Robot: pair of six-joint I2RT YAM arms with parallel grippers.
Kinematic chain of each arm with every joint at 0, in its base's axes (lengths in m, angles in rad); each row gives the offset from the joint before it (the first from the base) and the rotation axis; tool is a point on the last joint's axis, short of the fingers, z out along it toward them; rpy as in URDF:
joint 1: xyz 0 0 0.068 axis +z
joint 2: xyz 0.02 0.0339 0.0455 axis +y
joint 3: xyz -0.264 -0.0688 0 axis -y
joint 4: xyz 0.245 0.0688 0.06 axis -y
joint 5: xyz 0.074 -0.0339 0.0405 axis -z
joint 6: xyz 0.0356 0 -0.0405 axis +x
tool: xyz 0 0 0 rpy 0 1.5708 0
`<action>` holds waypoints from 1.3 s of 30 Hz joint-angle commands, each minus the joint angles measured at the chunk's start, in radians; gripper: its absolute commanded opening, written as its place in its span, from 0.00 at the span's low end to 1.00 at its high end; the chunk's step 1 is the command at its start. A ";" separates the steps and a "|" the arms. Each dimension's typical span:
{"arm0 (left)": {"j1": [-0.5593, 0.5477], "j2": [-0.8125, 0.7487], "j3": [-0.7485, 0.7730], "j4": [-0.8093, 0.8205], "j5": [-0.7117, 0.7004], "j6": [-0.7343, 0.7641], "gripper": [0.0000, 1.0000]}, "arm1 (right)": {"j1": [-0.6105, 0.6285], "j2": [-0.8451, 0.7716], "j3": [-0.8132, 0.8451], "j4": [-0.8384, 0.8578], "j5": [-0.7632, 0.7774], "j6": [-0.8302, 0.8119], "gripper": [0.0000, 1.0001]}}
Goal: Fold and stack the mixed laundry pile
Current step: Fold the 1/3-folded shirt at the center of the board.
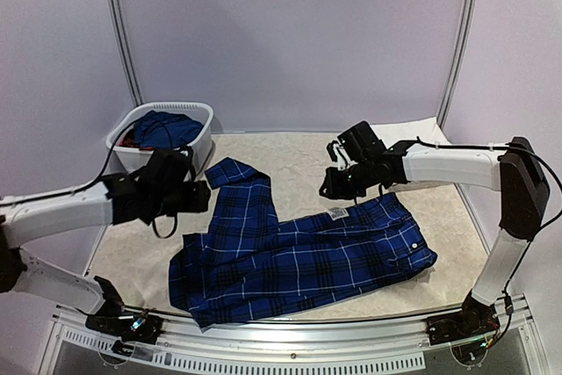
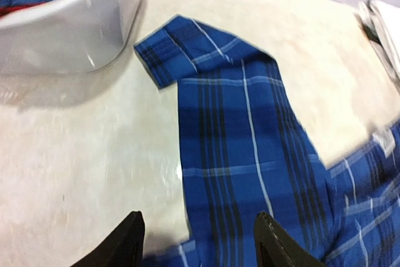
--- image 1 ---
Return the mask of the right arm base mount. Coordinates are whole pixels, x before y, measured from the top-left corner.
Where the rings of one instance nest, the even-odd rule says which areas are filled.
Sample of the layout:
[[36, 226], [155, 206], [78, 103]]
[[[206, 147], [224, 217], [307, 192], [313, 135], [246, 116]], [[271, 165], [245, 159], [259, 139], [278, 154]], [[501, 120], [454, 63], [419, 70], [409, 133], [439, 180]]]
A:
[[430, 346], [448, 344], [454, 360], [466, 368], [480, 366], [488, 351], [508, 332], [514, 306], [511, 296], [503, 291], [503, 306], [508, 317], [501, 324], [495, 305], [485, 306], [468, 294], [460, 309], [424, 320]]

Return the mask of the white t-shirt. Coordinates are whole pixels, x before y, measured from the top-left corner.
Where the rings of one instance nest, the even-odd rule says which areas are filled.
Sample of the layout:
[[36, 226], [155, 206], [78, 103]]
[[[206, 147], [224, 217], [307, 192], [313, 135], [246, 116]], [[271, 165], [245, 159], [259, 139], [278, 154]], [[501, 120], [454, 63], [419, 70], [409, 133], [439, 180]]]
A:
[[371, 124], [372, 131], [389, 148], [399, 141], [416, 141], [434, 145], [450, 145], [436, 117], [395, 124]]

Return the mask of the blue plaid shirt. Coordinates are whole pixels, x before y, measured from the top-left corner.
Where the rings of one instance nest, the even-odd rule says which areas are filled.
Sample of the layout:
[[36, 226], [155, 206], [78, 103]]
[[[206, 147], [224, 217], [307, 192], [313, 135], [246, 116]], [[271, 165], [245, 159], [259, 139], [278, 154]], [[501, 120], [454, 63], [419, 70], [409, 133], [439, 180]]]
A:
[[201, 328], [326, 306], [414, 278], [436, 263], [413, 215], [389, 193], [281, 221], [270, 177], [232, 158], [205, 173], [218, 197], [208, 229], [169, 262], [169, 302]]

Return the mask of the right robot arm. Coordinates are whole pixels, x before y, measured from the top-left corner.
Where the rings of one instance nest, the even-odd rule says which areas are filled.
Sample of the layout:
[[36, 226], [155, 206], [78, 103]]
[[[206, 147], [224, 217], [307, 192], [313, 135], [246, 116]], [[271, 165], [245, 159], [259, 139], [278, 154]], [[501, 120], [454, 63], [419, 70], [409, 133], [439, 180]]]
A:
[[529, 140], [516, 136], [507, 142], [452, 144], [434, 118], [383, 125], [361, 121], [337, 135], [327, 150], [333, 164], [320, 187], [324, 198], [354, 199], [374, 186], [421, 184], [454, 184], [497, 194], [497, 235], [468, 295], [471, 304], [453, 323], [462, 336], [485, 326], [486, 309], [506, 291], [526, 248], [550, 224], [545, 218], [549, 169]]

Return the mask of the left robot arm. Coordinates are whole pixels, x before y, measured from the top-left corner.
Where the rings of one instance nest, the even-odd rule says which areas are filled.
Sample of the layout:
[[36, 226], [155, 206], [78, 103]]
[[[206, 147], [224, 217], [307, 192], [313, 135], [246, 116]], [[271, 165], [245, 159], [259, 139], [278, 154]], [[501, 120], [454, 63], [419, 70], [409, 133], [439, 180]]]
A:
[[153, 226], [161, 216], [207, 211], [211, 191], [198, 181], [191, 153], [157, 149], [132, 173], [101, 174], [67, 190], [1, 202], [1, 291], [23, 292], [95, 314], [111, 334], [130, 328], [112, 282], [87, 279], [31, 255], [24, 246], [54, 234], [134, 220]]

